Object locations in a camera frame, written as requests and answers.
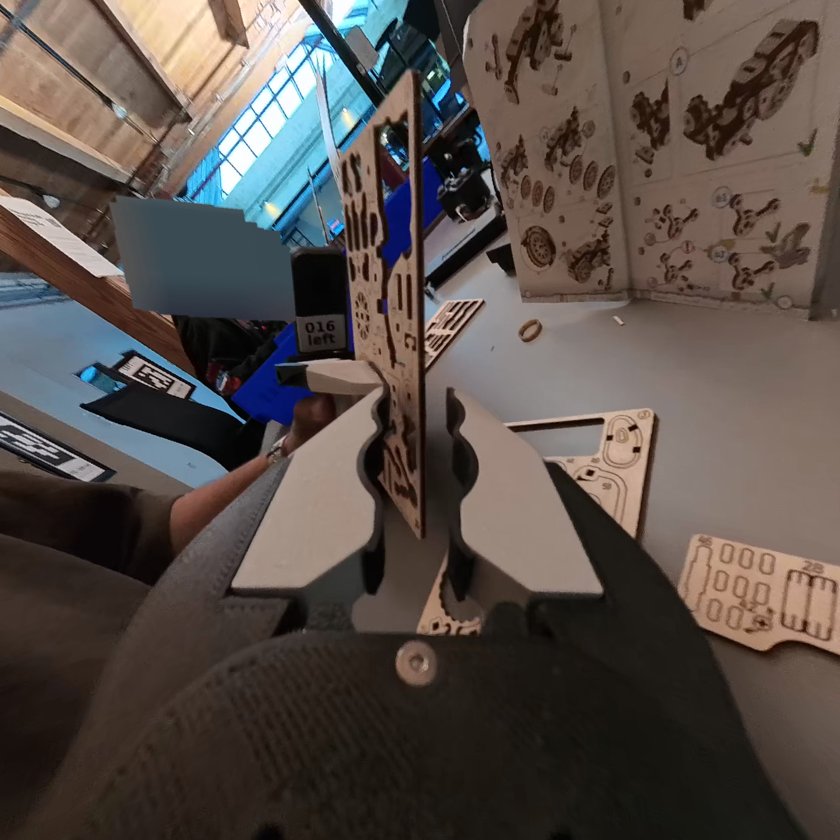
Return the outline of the white paper sheet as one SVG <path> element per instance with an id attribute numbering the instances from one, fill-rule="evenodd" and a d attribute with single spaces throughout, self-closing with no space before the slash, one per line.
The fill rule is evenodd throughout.
<path id="1" fill-rule="evenodd" d="M 123 271 L 109 262 L 78 236 L 55 220 L 46 210 L 22 198 L 1 196 L 1 207 L 24 223 L 38 236 L 95 277 L 124 278 Z"/>

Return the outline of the small wooden sheet piece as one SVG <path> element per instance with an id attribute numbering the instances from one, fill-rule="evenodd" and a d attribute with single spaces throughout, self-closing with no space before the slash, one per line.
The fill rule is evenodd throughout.
<path id="1" fill-rule="evenodd" d="M 697 534 L 677 592 L 709 634 L 760 653 L 798 644 L 839 656 L 837 565 Z"/>

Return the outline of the black mat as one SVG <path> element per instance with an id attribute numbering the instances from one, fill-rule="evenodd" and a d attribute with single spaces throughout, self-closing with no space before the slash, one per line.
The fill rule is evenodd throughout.
<path id="1" fill-rule="evenodd" d="M 80 408 L 112 423 L 129 427 L 208 456 L 226 470 L 256 457 L 262 426 L 201 403 L 157 392 L 145 385 L 122 389 Z"/>

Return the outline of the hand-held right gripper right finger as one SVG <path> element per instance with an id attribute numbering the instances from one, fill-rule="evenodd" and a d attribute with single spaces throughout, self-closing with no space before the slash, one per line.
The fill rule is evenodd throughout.
<path id="1" fill-rule="evenodd" d="M 447 561 L 455 599 L 602 598 L 604 586 L 538 451 L 452 386 L 446 426 L 458 491 Z"/>

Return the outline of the person's left hand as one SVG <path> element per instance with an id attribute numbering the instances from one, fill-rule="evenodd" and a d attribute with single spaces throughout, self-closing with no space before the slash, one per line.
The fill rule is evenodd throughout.
<path id="1" fill-rule="evenodd" d="M 336 416 L 335 401 L 331 394 L 315 394 L 300 400 L 294 407 L 289 432 L 283 443 L 286 456 L 315 437 Z"/>

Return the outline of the wooden counter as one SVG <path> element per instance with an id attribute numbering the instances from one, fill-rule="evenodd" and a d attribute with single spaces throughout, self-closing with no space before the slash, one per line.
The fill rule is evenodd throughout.
<path id="1" fill-rule="evenodd" d="M 50 242 L 40 229 L 26 224 L 11 209 L 1 209 L 1 250 L 51 286 L 68 295 L 115 328 L 142 343 L 176 368 L 193 369 L 172 320 L 133 307 L 130 291 L 117 276 L 97 277 Z"/>

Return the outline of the black battery charger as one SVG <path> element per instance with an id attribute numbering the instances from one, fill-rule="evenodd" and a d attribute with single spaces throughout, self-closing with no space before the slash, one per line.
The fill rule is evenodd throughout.
<path id="1" fill-rule="evenodd" d="M 477 220 L 494 200 L 481 165 L 448 177 L 437 189 L 436 198 L 446 216 L 460 224 Z"/>

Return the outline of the printed instruction sheet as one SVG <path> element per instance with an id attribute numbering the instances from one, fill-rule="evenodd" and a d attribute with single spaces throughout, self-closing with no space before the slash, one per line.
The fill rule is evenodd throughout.
<path id="1" fill-rule="evenodd" d="M 463 64 L 521 298 L 810 318 L 838 2 L 482 2 Z"/>

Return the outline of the wooden sheet with round holes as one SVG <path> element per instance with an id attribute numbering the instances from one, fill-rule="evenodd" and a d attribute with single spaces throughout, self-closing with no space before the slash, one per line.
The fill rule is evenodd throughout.
<path id="1" fill-rule="evenodd" d="M 648 408 L 616 412 L 557 416 L 507 423 L 516 434 L 565 427 L 602 426 L 592 455 L 544 456 L 562 468 L 633 538 L 643 519 L 648 461 L 654 447 L 656 414 Z M 448 556 L 445 555 L 418 620 L 421 635 L 477 635 L 480 615 L 458 617 L 446 601 Z"/>

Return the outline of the brown wooden parts sheet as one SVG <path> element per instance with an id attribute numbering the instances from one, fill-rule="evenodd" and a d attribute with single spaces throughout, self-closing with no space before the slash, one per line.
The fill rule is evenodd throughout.
<path id="1" fill-rule="evenodd" d="M 406 130 L 409 245 L 392 265 L 385 247 L 382 132 Z M 350 149 L 339 155 L 344 245 L 350 282 L 355 357 L 385 384 L 387 422 L 380 482 L 418 539 L 426 535 L 425 314 L 423 138 L 420 84 L 408 70 Z"/>

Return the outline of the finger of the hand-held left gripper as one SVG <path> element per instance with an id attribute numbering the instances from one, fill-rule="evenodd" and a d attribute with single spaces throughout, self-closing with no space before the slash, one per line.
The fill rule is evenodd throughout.
<path id="1" fill-rule="evenodd" d="M 313 393 L 363 397 L 386 383 L 367 360 L 315 360 L 306 365 L 306 387 Z"/>

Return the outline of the grey desk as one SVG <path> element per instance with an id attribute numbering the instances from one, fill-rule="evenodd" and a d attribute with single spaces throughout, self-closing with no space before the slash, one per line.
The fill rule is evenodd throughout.
<path id="1" fill-rule="evenodd" d="M 777 311 L 652 301 L 535 304 L 487 257 L 442 298 L 485 306 L 427 379 L 427 540 L 405 529 L 396 597 L 409 626 L 446 545 L 432 500 L 450 464 L 447 386 L 502 421 L 651 408 L 643 542 L 677 581 L 695 534 L 838 564 L 838 310 L 815 322 Z"/>

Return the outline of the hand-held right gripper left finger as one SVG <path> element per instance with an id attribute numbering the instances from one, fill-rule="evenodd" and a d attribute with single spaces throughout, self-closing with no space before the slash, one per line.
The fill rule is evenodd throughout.
<path id="1" fill-rule="evenodd" d="M 380 385 L 295 450 L 231 582 L 237 595 L 357 601 L 385 571 Z"/>

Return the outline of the person's brown clothing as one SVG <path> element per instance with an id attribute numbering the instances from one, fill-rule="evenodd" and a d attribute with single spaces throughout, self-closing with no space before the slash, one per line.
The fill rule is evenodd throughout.
<path id="1" fill-rule="evenodd" d="M 174 502 L 2 472 L 2 838 L 62 763 L 112 647 L 173 561 Z"/>

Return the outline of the black and white marker card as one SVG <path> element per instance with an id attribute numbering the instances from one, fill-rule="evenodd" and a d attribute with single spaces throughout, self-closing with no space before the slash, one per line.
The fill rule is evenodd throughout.
<path id="1" fill-rule="evenodd" d="M 4 412 L 1 412 L 1 448 L 52 476 L 86 483 L 102 483 L 116 476 L 114 469 Z"/>
<path id="2" fill-rule="evenodd" d="M 132 383 L 145 385 L 156 392 L 183 400 L 190 400 L 196 389 L 194 384 L 136 351 L 125 353 L 114 370 Z"/>

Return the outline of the long wooden parts sheet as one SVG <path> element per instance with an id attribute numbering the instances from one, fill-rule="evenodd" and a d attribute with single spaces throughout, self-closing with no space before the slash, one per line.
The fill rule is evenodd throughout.
<path id="1" fill-rule="evenodd" d="M 446 301 L 429 319 L 424 332 L 426 372 L 468 328 L 485 303 L 480 298 L 453 299 Z"/>

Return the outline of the person's left forearm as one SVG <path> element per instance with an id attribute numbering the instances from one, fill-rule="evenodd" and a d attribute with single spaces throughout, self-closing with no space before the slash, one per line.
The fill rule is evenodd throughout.
<path id="1" fill-rule="evenodd" d="M 207 485 L 177 498 L 171 508 L 169 532 L 173 554 L 183 551 L 222 511 L 273 465 L 287 457 L 283 448 L 259 455 Z"/>

